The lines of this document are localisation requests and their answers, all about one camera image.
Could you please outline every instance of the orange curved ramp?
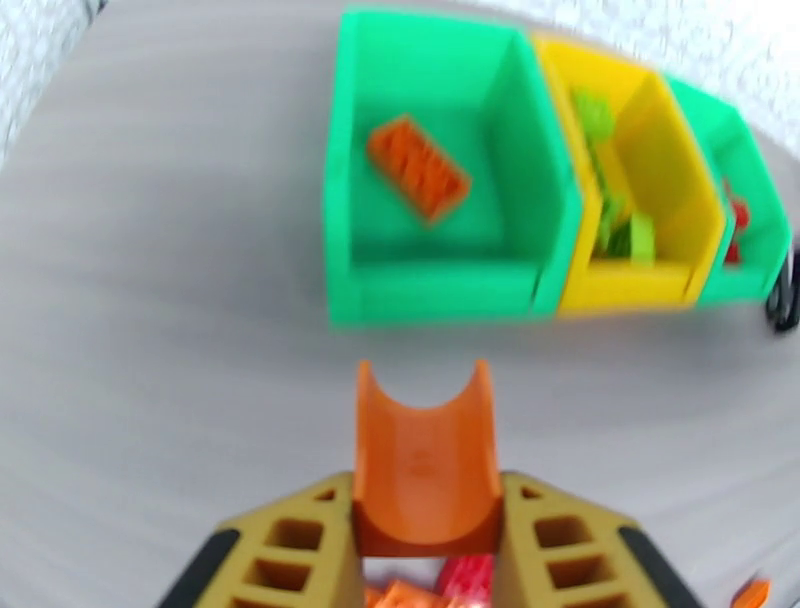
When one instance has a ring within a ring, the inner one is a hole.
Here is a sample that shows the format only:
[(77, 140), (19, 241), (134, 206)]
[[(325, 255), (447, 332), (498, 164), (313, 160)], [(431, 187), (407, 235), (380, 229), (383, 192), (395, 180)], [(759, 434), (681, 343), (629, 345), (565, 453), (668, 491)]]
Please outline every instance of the orange curved ramp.
[(495, 553), (502, 513), (489, 367), (433, 409), (388, 397), (358, 374), (353, 515), (363, 557)]

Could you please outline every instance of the yellow bin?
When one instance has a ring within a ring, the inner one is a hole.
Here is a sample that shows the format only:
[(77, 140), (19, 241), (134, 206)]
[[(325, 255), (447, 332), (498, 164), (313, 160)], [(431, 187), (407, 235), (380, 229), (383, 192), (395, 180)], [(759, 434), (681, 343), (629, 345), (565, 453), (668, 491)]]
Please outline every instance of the yellow bin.
[[(559, 314), (692, 306), (717, 253), (725, 216), (694, 135), (661, 75), (601, 51), (532, 37), (583, 193), (583, 219)], [(614, 134), (596, 146), (611, 191), (652, 219), (656, 262), (593, 257), (602, 196), (573, 111), (575, 89), (603, 96)]]

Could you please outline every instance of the black wheel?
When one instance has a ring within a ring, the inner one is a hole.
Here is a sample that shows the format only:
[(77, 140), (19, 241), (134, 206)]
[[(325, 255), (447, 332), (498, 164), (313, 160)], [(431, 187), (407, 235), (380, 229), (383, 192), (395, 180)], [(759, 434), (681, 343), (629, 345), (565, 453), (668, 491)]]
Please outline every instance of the black wheel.
[(778, 335), (789, 333), (800, 325), (800, 247), (797, 242), (764, 304), (764, 313), (767, 323)]

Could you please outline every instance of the gray floor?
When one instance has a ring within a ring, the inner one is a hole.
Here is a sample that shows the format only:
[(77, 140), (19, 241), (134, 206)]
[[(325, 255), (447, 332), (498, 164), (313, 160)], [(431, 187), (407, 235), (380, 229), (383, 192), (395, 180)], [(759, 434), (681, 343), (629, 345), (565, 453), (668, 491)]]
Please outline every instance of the gray floor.
[[(342, 5), (227, 6), (112, 5), (0, 176), (9, 608), (152, 605), (219, 519), (352, 466), (358, 359), (431, 404), (477, 357), (504, 468), (640, 519), (710, 608), (756, 568), (788, 605), (800, 337), (755, 307), (332, 333), (319, 178)], [(797, 164), (765, 150), (796, 219)]]

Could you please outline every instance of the plastic storage bin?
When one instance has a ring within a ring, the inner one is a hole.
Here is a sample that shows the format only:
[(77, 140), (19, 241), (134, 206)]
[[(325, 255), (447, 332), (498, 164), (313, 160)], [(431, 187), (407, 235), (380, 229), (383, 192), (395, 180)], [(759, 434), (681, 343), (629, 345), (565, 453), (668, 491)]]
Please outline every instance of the plastic storage bin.
[[(725, 217), (702, 153), (657, 73), (588, 47), (536, 34), (533, 44), (567, 134), (584, 214), (562, 314), (682, 309), (705, 285)], [(604, 96), (614, 134), (596, 148), (611, 190), (654, 222), (656, 261), (593, 257), (602, 206), (597, 178), (570, 94)]]
[[(672, 76), (683, 109), (717, 182), (727, 228), (698, 305), (763, 301), (772, 290), (792, 242), (792, 230), (753, 134), (733, 106)], [(724, 263), (734, 227), (722, 180), (746, 199), (750, 226), (737, 238), (742, 261)]]
[[(472, 179), (432, 227), (367, 158), (370, 132), (403, 114)], [(526, 33), (378, 9), (343, 16), (324, 186), (334, 324), (553, 315), (580, 218)]]

